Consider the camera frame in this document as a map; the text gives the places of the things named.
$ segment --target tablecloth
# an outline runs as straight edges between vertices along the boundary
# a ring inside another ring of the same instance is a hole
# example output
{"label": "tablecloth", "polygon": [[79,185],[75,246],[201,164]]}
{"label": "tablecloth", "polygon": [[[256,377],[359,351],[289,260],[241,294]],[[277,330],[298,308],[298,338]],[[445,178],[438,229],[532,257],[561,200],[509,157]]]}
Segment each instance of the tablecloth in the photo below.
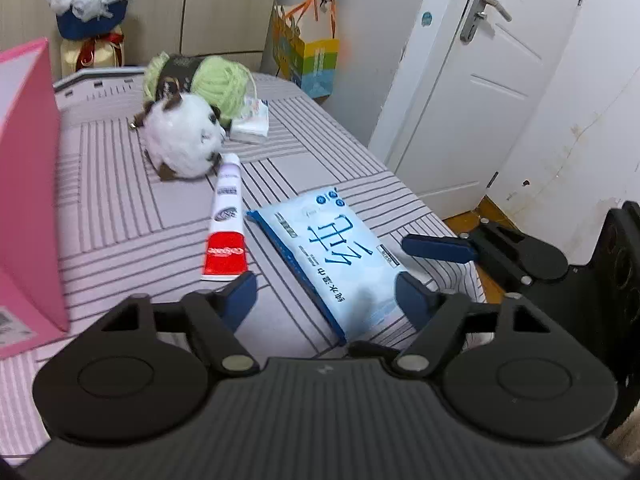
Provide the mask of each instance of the tablecloth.
{"label": "tablecloth", "polygon": [[[245,208],[336,186],[414,276],[432,289],[484,301],[472,264],[401,251],[409,233],[451,235],[420,199],[295,85],[267,75],[255,79],[258,96],[269,103],[269,140],[260,146],[227,141],[224,148],[240,157]],[[223,285],[200,280],[211,179],[160,182],[137,134],[127,129],[142,106],[142,75],[113,71],[80,78],[62,86],[56,99],[62,114],[56,166],[60,279],[71,330],[63,340],[0,361],[0,454],[14,465],[48,440],[31,383],[50,357],[130,294],[175,301]],[[342,356],[329,325],[260,228],[246,222],[245,235],[258,300],[236,332],[241,343],[262,364],[269,356]],[[401,347],[414,335],[404,317],[392,317],[372,340]]]}

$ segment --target black yarn label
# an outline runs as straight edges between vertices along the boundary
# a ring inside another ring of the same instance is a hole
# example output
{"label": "black yarn label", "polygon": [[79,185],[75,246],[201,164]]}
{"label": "black yarn label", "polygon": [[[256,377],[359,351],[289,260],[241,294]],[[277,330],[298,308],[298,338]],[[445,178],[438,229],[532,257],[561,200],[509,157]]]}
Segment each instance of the black yarn label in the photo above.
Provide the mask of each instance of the black yarn label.
{"label": "black yarn label", "polygon": [[180,56],[174,54],[162,67],[156,85],[156,101],[180,92],[191,92],[196,70],[207,56]]}

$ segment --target white panda plush toy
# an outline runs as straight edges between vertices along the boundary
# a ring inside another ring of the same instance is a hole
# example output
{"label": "white panda plush toy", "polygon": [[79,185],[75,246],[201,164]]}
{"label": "white panda plush toy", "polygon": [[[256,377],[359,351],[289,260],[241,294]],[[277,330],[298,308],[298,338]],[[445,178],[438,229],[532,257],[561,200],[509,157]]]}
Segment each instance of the white panda plush toy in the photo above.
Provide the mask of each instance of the white panda plush toy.
{"label": "white panda plush toy", "polygon": [[225,130],[220,111],[195,94],[149,103],[132,128],[161,180],[196,178],[220,163]]}

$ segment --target green yarn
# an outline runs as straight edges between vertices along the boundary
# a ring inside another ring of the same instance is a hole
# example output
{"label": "green yarn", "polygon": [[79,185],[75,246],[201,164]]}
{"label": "green yarn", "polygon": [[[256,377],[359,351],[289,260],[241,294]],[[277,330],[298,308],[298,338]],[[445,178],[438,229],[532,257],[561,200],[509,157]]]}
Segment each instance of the green yarn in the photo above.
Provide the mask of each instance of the green yarn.
{"label": "green yarn", "polygon": [[[143,83],[145,100],[156,99],[158,76],[168,59],[169,55],[163,52],[155,56],[146,67]],[[226,127],[238,115],[244,103],[250,77],[251,73],[244,65],[220,56],[208,56],[193,75],[191,93],[203,97],[210,105],[216,105],[220,109],[220,123]]]}

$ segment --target blue and white package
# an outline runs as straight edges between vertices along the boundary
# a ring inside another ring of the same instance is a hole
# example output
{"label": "blue and white package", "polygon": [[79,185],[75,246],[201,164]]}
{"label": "blue and white package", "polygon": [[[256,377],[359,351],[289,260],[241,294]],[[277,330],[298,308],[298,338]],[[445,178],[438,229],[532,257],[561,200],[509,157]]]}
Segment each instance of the blue and white package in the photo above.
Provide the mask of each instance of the blue and white package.
{"label": "blue and white package", "polygon": [[270,238],[342,343],[370,332],[398,308],[396,276],[406,269],[335,188],[247,215]]}

